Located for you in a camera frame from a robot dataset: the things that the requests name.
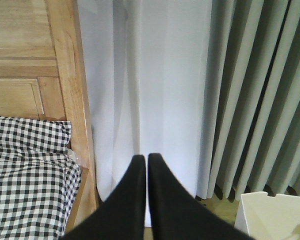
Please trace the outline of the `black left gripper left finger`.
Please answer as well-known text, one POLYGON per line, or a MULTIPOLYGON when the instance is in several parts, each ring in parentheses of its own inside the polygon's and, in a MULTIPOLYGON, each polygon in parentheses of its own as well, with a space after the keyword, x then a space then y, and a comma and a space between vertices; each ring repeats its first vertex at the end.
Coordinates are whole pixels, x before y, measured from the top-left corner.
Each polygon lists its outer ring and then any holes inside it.
POLYGON ((145 228, 146 163, 134 155, 122 179, 87 219, 62 240, 142 240, 145 228))

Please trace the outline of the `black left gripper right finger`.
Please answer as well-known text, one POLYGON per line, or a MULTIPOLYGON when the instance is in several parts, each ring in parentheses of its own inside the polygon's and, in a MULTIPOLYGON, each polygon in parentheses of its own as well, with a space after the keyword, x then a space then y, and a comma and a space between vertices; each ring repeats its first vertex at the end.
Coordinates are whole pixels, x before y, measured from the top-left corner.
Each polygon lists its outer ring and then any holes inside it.
POLYGON ((148 202, 155 240, 249 240, 193 198, 159 153, 148 156, 148 202))

